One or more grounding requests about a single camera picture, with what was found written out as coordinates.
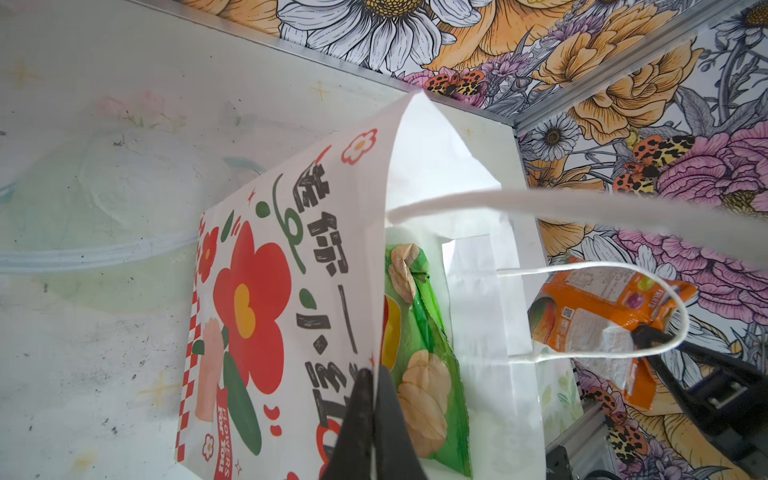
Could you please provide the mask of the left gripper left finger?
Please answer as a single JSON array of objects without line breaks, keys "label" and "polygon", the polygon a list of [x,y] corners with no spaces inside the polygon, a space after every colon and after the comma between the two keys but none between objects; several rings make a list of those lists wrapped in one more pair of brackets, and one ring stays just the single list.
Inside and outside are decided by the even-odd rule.
[{"label": "left gripper left finger", "polygon": [[350,404],[333,454],[322,480],[371,478],[374,430],[374,376],[361,369],[355,379]]}]

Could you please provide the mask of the red orange snack packet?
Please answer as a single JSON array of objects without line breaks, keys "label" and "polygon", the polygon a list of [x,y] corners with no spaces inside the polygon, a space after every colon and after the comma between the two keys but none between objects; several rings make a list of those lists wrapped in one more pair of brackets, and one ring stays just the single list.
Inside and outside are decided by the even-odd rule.
[{"label": "red orange snack packet", "polygon": [[584,267],[550,272],[528,310],[533,339],[549,350],[582,354],[578,361],[610,381],[631,404],[650,408],[655,381],[650,365],[636,357],[632,332],[642,325],[671,333],[680,319],[673,290],[689,303],[697,288],[679,280],[662,283],[622,266]]}]

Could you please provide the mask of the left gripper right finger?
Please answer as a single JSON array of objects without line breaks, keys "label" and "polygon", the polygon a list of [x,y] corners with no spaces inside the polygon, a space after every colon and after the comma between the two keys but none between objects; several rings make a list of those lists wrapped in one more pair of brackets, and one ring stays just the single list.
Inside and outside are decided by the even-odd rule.
[{"label": "left gripper right finger", "polygon": [[412,446],[390,370],[379,365],[373,444],[378,480],[427,480]]}]

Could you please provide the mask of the green chips bag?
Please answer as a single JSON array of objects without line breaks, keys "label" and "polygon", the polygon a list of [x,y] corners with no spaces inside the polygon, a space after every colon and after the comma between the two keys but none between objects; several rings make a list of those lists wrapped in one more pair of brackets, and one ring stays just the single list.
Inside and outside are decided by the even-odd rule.
[{"label": "green chips bag", "polygon": [[470,478],[470,425],[460,366],[429,260],[415,243],[385,250],[380,363],[390,371],[416,456]]}]

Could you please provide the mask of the white paper bag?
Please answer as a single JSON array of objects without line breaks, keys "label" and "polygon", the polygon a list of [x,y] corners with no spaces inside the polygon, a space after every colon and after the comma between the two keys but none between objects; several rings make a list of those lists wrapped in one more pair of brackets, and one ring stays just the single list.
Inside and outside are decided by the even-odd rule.
[{"label": "white paper bag", "polygon": [[359,376],[378,378],[384,251],[427,249],[470,390],[476,479],[541,479],[526,308],[533,218],[674,234],[756,267],[767,224],[681,201],[504,189],[414,92],[255,178],[201,218],[177,459],[203,479],[317,479]]}]

